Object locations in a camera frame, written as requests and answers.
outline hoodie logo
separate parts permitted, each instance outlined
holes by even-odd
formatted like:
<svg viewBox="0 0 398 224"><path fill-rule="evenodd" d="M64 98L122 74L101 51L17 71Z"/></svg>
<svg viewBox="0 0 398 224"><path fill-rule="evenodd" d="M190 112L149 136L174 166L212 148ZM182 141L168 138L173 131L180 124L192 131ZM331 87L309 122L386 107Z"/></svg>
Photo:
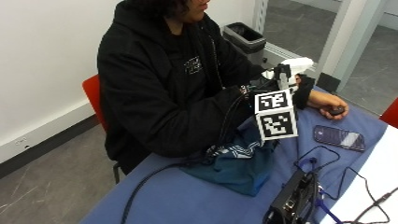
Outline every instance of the hoodie logo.
<svg viewBox="0 0 398 224"><path fill-rule="evenodd" d="M196 74L201 69L200 56L197 56L193 59L188 60L188 62L184 65L185 65L185 73L188 75Z"/></svg>

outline sleeve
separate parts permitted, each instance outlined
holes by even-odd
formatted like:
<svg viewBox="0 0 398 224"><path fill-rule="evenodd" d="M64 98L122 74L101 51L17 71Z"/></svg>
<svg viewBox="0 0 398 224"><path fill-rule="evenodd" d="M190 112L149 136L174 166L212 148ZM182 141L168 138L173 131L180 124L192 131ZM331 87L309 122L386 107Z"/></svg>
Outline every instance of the sleeve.
<svg viewBox="0 0 398 224"><path fill-rule="evenodd" d="M224 39L220 34L218 25L206 16L206 26L212 30L212 37L217 42L218 63L222 83L226 86L247 84L250 80L259 79L265 71L262 66L251 64L247 58L237 51L233 44ZM302 77L302 83L294 94L293 101L297 108L303 109L309 101L310 91L313 89L314 79L307 76ZM263 91L277 91L277 84L269 85Z"/></svg>
<svg viewBox="0 0 398 224"><path fill-rule="evenodd" d="M98 58L101 90L112 113L146 149L166 157L188 156L212 146L226 126L250 117L241 92L226 88L186 108L170 98L142 49L134 54L109 53ZM225 123L226 115L234 119Z"/></svg>

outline smartphone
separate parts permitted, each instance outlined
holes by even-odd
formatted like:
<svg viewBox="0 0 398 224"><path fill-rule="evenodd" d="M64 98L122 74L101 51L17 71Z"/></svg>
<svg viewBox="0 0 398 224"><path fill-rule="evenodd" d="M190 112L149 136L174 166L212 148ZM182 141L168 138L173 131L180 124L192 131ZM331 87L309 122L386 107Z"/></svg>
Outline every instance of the smartphone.
<svg viewBox="0 0 398 224"><path fill-rule="evenodd" d="M365 139L361 133L317 125L313 128L313 139L345 149L365 151Z"/></svg>

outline bag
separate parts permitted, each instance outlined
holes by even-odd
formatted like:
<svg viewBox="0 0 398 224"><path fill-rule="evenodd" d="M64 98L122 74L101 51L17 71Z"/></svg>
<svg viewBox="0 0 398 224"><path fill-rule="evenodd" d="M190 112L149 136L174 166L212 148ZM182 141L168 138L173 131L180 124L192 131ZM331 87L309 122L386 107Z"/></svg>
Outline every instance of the bag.
<svg viewBox="0 0 398 224"><path fill-rule="evenodd" d="M200 162L181 170L225 188L255 196L273 168L274 141L261 145L259 131L250 119L237 129L230 143L217 148L213 162Z"/></svg>

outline hood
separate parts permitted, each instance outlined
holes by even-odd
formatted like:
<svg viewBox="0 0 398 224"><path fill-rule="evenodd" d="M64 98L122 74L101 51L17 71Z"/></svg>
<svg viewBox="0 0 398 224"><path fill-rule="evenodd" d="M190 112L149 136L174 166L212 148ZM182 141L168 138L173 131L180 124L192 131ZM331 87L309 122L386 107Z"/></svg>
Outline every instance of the hood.
<svg viewBox="0 0 398 224"><path fill-rule="evenodd" d="M149 18L125 1L116 6L113 23L126 27L145 40L161 45L168 53L178 51L176 38L172 36L165 20Z"/></svg>

